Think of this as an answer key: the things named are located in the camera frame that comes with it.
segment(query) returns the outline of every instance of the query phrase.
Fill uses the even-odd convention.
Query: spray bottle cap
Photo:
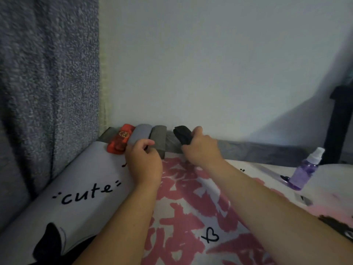
[[[318,147],[313,153],[308,156],[306,160],[312,164],[318,165],[321,161],[322,154],[324,153],[324,151],[325,149]]]

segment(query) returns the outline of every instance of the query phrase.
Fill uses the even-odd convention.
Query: hand
[[[127,145],[125,158],[130,174],[135,185],[147,185],[159,187],[162,178],[162,160],[154,148],[146,146],[154,145],[150,139],[139,139],[135,145]]]
[[[191,144],[181,147],[190,163],[206,169],[207,166],[223,160],[217,146],[217,140],[203,135],[202,127],[196,127],[192,131],[192,136]]]

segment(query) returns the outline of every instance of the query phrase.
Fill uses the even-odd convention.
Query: plastic bottle
[[[308,158],[302,161],[300,166],[294,171],[293,176],[289,179],[288,186],[290,188],[293,190],[301,190],[304,187],[318,169],[318,164],[321,161],[324,151],[325,149],[323,148],[317,148]]]

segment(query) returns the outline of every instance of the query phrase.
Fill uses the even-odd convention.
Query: forearm
[[[74,265],[140,264],[157,189],[137,186]]]
[[[352,243],[305,210],[224,160],[205,169],[278,264],[351,264]]]

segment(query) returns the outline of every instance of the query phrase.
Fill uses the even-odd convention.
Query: white wall
[[[113,126],[322,145],[353,60],[353,0],[109,3]]]

